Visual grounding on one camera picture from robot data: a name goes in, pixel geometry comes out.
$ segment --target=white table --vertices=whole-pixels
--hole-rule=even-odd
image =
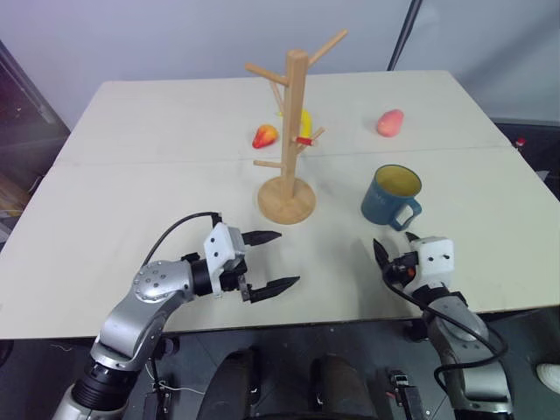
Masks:
[[[357,94],[356,81],[363,85],[363,81],[370,80],[383,91],[382,87],[390,84],[388,76],[391,74],[312,76],[309,84],[319,80],[325,86],[333,81],[343,84],[347,78],[347,90],[354,89]],[[155,136],[158,127],[143,120],[140,123],[154,133],[157,141],[149,143],[146,137],[132,147],[132,137],[124,126],[119,128],[120,117],[110,108],[113,100],[106,99],[118,97],[123,90],[131,96],[134,86],[156,95],[160,86],[159,103],[163,104],[167,103],[167,95],[177,99],[177,91],[187,85],[195,89],[200,83],[207,95],[223,92],[228,86],[224,80],[217,80],[215,88],[211,80],[104,85],[0,254],[0,338],[96,335],[111,308],[130,287],[131,278],[159,235],[176,219],[206,210],[222,211],[224,221],[242,231],[271,228],[283,232],[283,238],[249,251],[250,283],[260,286],[267,280],[293,275],[300,275],[301,280],[280,297],[264,303],[244,304],[239,293],[228,293],[219,300],[211,296],[197,299],[171,317],[168,331],[416,316],[414,308],[392,296],[382,284],[371,247],[376,237],[396,256],[407,250],[403,234],[373,225],[360,213],[361,199],[373,171],[386,163],[406,165],[422,178],[418,200],[423,214],[410,230],[421,236],[446,235],[455,241],[452,288],[461,290],[475,311],[557,305],[557,200],[448,74],[395,73],[399,86],[407,86],[410,92],[416,84],[408,84],[407,76],[431,81],[434,96],[454,97],[455,112],[466,115],[469,123],[458,130],[456,137],[438,135],[435,128],[435,134],[427,137],[425,128],[415,142],[405,125],[402,138],[386,140],[369,133],[369,144],[365,129],[355,128],[354,120],[338,120],[335,130],[344,132],[346,124],[359,140],[353,137],[348,141],[349,150],[343,151],[337,149],[334,139],[325,139],[320,146],[325,147],[322,154],[317,148],[302,155],[298,175],[313,187],[318,205],[309,219],[294,226],[266,220],[256,206],[259,186],[275,171],[253,166],[251,158],[260,157],[260,152],[275,156],[274,150],[252,150],[242,140],[227,136],[223,126],[217,124],[211,136],[221,141],[224,149],[238,148],[238,154],[228,157],[215,147],[216,153],[212,154],[206,143],[197,143],[203,132],[192,137],[196,141],[185,138],[184,143],[179,143],[181,134],[171,133],[163,115],[158,115],[158,124],[167,136]],[[257,82],[231,80],[231,85]],[[270,99],[266,84],[262,88],[266,93],[262,99]],[[414,92],[408,100],[405,93],[400,95],[400,107],[409,116],[408,103],[420,101]],[[369,104],[366,98],[362,100],[369,109],[388,102],[379,96],[371,97]],[[129,105],[136,107],[138,102],[136,96]],[[248,116],[253,111],[260,112],[258,101],[244,102]],[[405,124],[410,120],[435,127],[440,115],[430,118],[431,103],[427,101],[426,107],[417,109],[422,111],[423,119],[412,116]],[[336,107],[342,112],[345,106],[325,101],[318,111],[312,109],[322,116],[323,109],[333,113]],[[450,108],[453,106],[437,110],[461,121]],[[106,123],[100,109],[107,110]],[[273,104],[270,112],[274,113]],[[188,123],[191,120],[186,109],[180,125],[192,130],[201,118],[198,115],[192,124]],[[174,125],[179,124],[177,117],[173,115],[170,121],[178,130]],[[249,135],[259,122],[250,117],[246,121]],[[326,121],[324,125],[331,128]],[[99,131],[107,130],[105,136],[111,132],[102,126],[113,127],[118,134],[102,138]],[[446,123],[442,127],[451,135],[452,127]],[[129,129],[137,130],[134,125]],[[95,136],[87,134],[95,130]],[[100,139],[101,145],[96,144],[95,138]],[[166,138],[175,140],[170,145]],[[457,138],[472,141],[457,144]],[[398,149],[404,141],[409,142],[411,150],[390,150]],[[177,146],[175,154],[173,144]],[[192,146],[190,154],[188,144]],[[170,235],[155,257],[172,260],[202,251],[208,231],[208,220],[187,224]]]

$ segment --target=floor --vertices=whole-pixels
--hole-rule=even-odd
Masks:
[[[560,311],[548,308],[492,321],[507,339],[504,364],[514,391],[515,418],[557,419],[560,395],[536,378],[538,362],[560,362]],[[428,342],[405,339],[399,321],[277,327],[179,336],[178,353],[164,357],[158,371],[173,387],[204,391],[230,352],[257,345],[263,354],[262,398],[255,415],[305,410],[311,361],[324,353],[344,356],[364,376],[379,418],[404,418],[385,396],[385,372],[399,368],[417,385],[427,419],[453,419],[449,401],[432,377],[438,357]],[[0,419],[41,420],[53,414],[64,389],[82,369],[88,347],[64,340],[20,340],[0,367]],[[131,395],[125,419],[142,418],[151,380],[143,371]],[[202,395],[172,392],[171,419],[194,419]]]

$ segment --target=gray wall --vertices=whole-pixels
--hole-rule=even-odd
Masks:
[[[281,72],[350,34],[314,73],[381,71],[408,0],[0,0],[0,39],[72,128],[103,81]],[[426,0],[398,69],[448,69],[492,117],[560,120],[557,0]]]

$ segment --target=mug handle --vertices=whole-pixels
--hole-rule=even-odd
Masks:
[[[410,207],[410,209],[412,209],[412,215],[403,224],[400,224],[397,221],[396,216],[404,209],[404,206],[408,206]],[[409,201],[404,203],[404,205],[401,208],[399,208],[399,211],[396,212],[395,218],[389,223],[389,225],[394,230],[397,231],[406,229],[409,226],[409,224],[412,222],[412,220],[415,217],[417,217],[421,212],[422,212],[422,206],[420,206],[420,203],[418,203],[415,199],[410,199]]]

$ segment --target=black pole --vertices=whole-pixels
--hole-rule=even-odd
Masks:
[[[391,61],[388,63],[388,72],[395,69],[396,62],[399,60],[399,57],[403,52],[404,45],[409,39],[409,35],[412,32],[412,28],[414,27],[414,22],[417,20],[420,6],[422,6],[422,0],[410,1],[409,11],[407,12],[406,18],[402,23],[401,33],[399,34],[399,39],[396,41],[395,49],[393,50],[393,55],[391,56]]]

